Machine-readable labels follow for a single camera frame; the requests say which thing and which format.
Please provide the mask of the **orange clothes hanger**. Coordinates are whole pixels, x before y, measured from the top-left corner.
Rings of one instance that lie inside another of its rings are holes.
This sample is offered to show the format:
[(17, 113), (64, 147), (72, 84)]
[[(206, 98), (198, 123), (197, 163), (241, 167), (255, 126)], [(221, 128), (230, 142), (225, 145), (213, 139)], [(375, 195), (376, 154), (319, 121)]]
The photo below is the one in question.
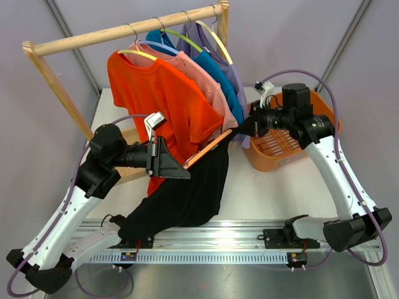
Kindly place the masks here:
[(185, 169), (190, 168), (193, 166), (196, 162), (198, 162), (203, 156), (205, 156), (209, 151), (215, 149), (219, 145), (220, 142), (222, 142), (225, 138), (227, 138), (229, 135), (231, 135), (233, 132), (232, 129), (226, 130), (223, 134), (218, 136), (216, 139), (214, 139), (211, 143), (206, 145), (201, 151), (193, 155), (190, 159), (188, 159), (183, 167)]

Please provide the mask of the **black t shirt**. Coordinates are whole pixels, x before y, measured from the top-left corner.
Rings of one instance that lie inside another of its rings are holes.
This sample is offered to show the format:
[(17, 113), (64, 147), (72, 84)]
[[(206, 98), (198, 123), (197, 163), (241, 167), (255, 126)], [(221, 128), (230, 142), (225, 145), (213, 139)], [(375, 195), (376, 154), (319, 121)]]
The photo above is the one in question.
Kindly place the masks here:
[(142, 199), (122, 223), (118, 236), (128, 244), (171, 227), (195, 227), (217, 215), (229, 168), (228, 146), (235, 132), (223, 138), (188, 171), (190, 179), (166, 179)]

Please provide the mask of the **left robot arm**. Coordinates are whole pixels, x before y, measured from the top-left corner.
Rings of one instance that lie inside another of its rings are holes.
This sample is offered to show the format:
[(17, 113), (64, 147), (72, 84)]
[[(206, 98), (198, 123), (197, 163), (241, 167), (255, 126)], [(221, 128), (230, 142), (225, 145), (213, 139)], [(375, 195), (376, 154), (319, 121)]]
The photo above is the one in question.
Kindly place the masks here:
[(101, 251), (117, 245), (131, 246), (135, 233), (122, 221), (105, 224), (80, 240), (72, 236), (121, 176), (118, 166), (143, 168), (150, 176), (189, 179), (191, 174), (168, 151), (164, 137), (128, 145), (119, 127), (109, 123), (97, 128), (89, 141), (84, 163), (75, 169), (65, 198), (44, 228), (23, 249), (12, 249), (6, 260), (23, 273), (37, 290), (53, 294), (72, 274)]

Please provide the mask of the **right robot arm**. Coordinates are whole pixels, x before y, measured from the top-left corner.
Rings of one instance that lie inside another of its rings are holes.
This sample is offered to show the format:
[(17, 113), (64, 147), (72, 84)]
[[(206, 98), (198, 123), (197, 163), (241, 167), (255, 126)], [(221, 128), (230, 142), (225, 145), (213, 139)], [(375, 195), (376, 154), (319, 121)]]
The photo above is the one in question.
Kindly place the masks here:
[(281, 103), (272, 106), (273, 84), (258, 82), (254, 88), (260, 100), (251, 104), (249, 116), (240, 131), (251, 137), (263, 137), (271, 130), (286, 131), (316, 165), (335, 204), (336, 218), (299, 215), (285, 221), (284, 242), (297, 247), (304, 240), (328, 243), (336, 252), (382, 236), (392, 221), (388, 208), (379, 208), (368, 196), (345, 159), (339, 141), (339, 121), (315, 113), (312, 92), (303, 83), (290, 83), (278, 96)]

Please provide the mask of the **pink t shirt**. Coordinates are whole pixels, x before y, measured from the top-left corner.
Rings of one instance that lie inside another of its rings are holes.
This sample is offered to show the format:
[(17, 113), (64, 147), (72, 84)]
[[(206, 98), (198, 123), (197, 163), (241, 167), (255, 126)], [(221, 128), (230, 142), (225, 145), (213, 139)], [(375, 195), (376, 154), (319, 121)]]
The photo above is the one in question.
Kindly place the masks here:
[(235, 128), (243, 121), (243, 112), (233, 86), (207, 52), (202, 51), (197, 57), (191, 59), (183, 51), (172, 56), (158, 52), (149, 45), (131, 44), (129, 46), (131, 50), (136, 48), (164, 60), (193, 80), (209, 104), (223, 117), (223, 131)]

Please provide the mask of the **blue t shirt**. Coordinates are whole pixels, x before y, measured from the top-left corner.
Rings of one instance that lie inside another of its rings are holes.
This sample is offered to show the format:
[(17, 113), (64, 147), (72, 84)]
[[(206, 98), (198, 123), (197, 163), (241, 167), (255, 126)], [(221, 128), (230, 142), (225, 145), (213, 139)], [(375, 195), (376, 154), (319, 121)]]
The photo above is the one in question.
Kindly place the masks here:
[(241, 124), (246, 116), (243, 113), (246, 97), (234, 66), (229, 65), (215, 51), (200, 25), (190, 29), (184, 26), (181, 35), (189, 41), (180, 38), (177, 45), (173, 45), (168, 34), (151, 31), (146, 40), (164, 43), (173, 51), (152, 45), (148, 52), (167, 61), (195, 81), (209, 103), (224, 118), (224, 130)]

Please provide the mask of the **orange t shirt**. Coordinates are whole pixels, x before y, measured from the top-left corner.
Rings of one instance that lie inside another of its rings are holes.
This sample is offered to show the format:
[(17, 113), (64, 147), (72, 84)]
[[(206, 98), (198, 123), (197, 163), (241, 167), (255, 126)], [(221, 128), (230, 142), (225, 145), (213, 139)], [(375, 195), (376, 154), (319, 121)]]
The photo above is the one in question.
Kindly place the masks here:
[(166, 123), (156, 133), (166, 139), (181, 164), (222, 127), (223, 117), (208, 103), (196, 83), (161, 59), (145, 59), (144, 66), (114, 52), (107, 62), (115, 106), (129, 114), (161, 112)]

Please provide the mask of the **cream clothes hanger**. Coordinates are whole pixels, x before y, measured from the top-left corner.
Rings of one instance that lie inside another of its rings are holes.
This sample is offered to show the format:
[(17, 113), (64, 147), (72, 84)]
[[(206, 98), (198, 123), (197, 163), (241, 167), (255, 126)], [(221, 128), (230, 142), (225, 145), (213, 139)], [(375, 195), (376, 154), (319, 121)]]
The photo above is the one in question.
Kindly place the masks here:
[(221, 7), (221, 12), (214, 4), (209, 6), (213, 8), (215, 20), (211, 26), (205, 24), (203, 21), (196, 21), (204, 30), (206, 30), (216, 43), (216, 51), (219, 56), (225, 60), (228, 65), (233, 64), (233, 60), (227, 50), (228, 42), (228, 21), (229, 21), (229, 4), (227, 1), (220, 1), (218, 4)]

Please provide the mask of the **green clothes hanger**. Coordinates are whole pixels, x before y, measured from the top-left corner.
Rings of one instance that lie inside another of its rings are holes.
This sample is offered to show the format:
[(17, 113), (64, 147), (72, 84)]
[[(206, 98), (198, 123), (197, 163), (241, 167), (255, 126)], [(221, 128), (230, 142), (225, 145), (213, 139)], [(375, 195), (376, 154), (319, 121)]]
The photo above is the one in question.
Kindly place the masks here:
[(168, 41), (168, 40), (169, 40), (169, 37), (168, 37), (168, 36), (165, 38), (165, 35), (167, 35), (167, 33), (169, 33), (169, 34), (171, 34), (171, 35), (173, 35), (173, 36), (179, 38), (179, 40), (182, 40), (183, 43), (187, 44), (187, 46), (184, 46), (184, 47), (183, 47), (183, 46), (181, 46), (181, 47), (175, 47), (175, 46), (173, 46), (172, 49), (175, 49), (175, 50), (182, 50), (185, 54), (188, 54), (188, 55), (191, 54), (191, 51), (192, 51), (192, 50), (197, 51), (197, 53), (199, 53), (199, 54), (202, 53), (203, 48), (201, 48), (197, 43), (195, 43), (195, 42), (190, 38), (190, 36), (189, 36), (189, 34), (188, 34), (188, 29), (185, 31), (185, 35), (183, 35), (183, 34), (177, 32), (177, 31), (174, 31), (174, 30), (171, 30), (171, 29), (167, 29), (167, 28), (165, 27), (165, 25), (164, 25), (162, 19), (160, 19), (160, 23), (161, 23), (160, 40), (161, 40), (161, 43), (162, 43), (162, 44), (164, 44), (165, 41)]

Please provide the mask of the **lavender t shirt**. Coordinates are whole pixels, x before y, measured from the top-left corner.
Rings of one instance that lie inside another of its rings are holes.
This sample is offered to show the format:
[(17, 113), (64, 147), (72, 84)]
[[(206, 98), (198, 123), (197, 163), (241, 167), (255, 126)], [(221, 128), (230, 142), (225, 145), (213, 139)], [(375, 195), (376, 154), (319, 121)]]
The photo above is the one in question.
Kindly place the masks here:
[[(234, 92), (239, 100), (239, 104), (243, 111), (243, 117), (244, 119), (246, 119), (248, 117), (248, 102), (236, 66), (234, 64), (229, 64), (226, 59), (222, 58), (221, 55), (218, 54), (217, 50), (213, 47), (211, 41), (208, 40), (204, 29), (205, 28), (198, 23), (196, 23), (196, 25), (189, 25), (188, 23), (186, 23), (183, 25), (181, 34), (184, 36), (188, 34), (188, 38), (192, 40), (196, 45), (207, 51), (209, 56), (223, 71), (223, 73), (234, 88)], [(198, 55), (198, 52), (196, 52), (195, 49), (185, 41), (178, 41), (176, 48), (178, 50), (182, 50), (183, 52), (185, 52), (186, 55), (190, 56), (191, 58)], [(238, 134), (234, 137), (233, 141), (238, 142), (244, 149), (249, 149), (250, 147), (250, 136)]]

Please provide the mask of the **light blue clothes hanger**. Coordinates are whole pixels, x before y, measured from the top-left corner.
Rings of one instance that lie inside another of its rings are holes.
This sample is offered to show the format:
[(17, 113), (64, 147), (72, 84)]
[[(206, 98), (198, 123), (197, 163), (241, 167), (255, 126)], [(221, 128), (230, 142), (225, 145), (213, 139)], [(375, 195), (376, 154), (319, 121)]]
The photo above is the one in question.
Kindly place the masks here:
[(163, 31), (163, 29), (165, 29), (164, 23), (159, 17), (155, 17), (155, 19), (160, 22), (161, 29), (150, 31), (145, 40), (137, 40), (135, 43), (140, 45), (149, 45), (152, 49), (164, 54), (172, 56), (178, 55), (179, 52), (171, 43), (167, 34)]

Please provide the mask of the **orange plastic basket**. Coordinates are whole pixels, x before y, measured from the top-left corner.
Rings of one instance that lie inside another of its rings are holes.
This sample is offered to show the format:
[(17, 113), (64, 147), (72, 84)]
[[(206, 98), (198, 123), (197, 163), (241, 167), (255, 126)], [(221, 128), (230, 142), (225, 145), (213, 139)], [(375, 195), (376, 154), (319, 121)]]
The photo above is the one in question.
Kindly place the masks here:
[[(283, 105), (281, 92), (269, 99), (270, 108)], [(315, 115), (326, 115), (334, 125), (333, 109), (313, 90), (310, 91), (310, 102)], [(269, 130), (261, 138), (250, 137), (250, 147), (243, 151), (252, 167), (261, 172), (281, 168), (307, 156), (306, 152), (300, 148), (298, 141), (289, 136), (287, 130)]]

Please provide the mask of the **wooden tray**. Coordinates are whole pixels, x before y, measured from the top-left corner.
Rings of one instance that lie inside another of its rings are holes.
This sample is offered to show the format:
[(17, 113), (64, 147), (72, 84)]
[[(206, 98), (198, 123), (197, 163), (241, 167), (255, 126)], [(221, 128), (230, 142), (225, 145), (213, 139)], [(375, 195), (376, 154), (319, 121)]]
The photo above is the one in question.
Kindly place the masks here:
[(128, 142), (132, 142), (127, 146), (125, 156), (118, 159), (117, 171), (121, 176), (117, 185), (122, 185), (136, 179), (144, 178), (146, 173), (146, 155), (148, 151), (148, 141), (140, 142), (138, 130), (130, 128), (122, 131), (123, 137)]

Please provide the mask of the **wooden clothes rack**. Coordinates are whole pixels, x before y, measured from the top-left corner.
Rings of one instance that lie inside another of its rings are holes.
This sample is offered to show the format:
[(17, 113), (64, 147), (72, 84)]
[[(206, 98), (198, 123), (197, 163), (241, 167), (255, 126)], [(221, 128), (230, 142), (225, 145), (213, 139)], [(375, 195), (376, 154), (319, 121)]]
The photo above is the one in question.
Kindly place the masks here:
[[(163, 23), (170, 23), (177, 25), (181, 22), (182, 17), (179, 13), (171, 14), (163, 17)], [(136, 23), (131, 23), (137, 33), (142, 33), (154, 29), (155, 27), (161, 27), (161, 24), (156, 19), (148, 19)], [(131, 28), (127, 25), (117, 26), (108, 28), (100, 31), (89, 32), (78, 36), (67, 37), (64, 39), (53, 40), (42, 44), (35, 45), (31, 41), (25, 41), (22, 43), (22, 49), (26, 56), (31, 60), (36, 69), (42, 75), (50, 89), (53, 91), (55, 96), (64, 106), (69, 116), (75, 121), (77, 126), (83, 132), (84, 136), (89, 140), (93, 137), (93, 132), (89, 128), (88, 123), (83, 119), (83, 116), (71, 100), (69, 94), (50, 68), (49, 64), (45, 60), (45, 56), (56, 53), (65, 52), (67, 50), (74, 50), (80, 47), (86, 47), (89, 45), (95, 45), (102, 42), (111, 40), (121, 39), (134, 35)]]

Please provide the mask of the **aluminium mounting rail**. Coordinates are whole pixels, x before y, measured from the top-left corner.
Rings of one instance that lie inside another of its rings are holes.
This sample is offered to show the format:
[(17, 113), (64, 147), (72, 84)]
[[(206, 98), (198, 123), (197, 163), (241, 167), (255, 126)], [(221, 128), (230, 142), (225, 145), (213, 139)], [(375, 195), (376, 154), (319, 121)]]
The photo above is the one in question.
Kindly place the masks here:
[(261, 234), (281, 221), (211, 221), (200, 227), (176, 227), (160, 232), (149, 245), (135, 249), (103, 249), (90, 263), (133, 264), (286, 264), (283, 245), (265, 246)]

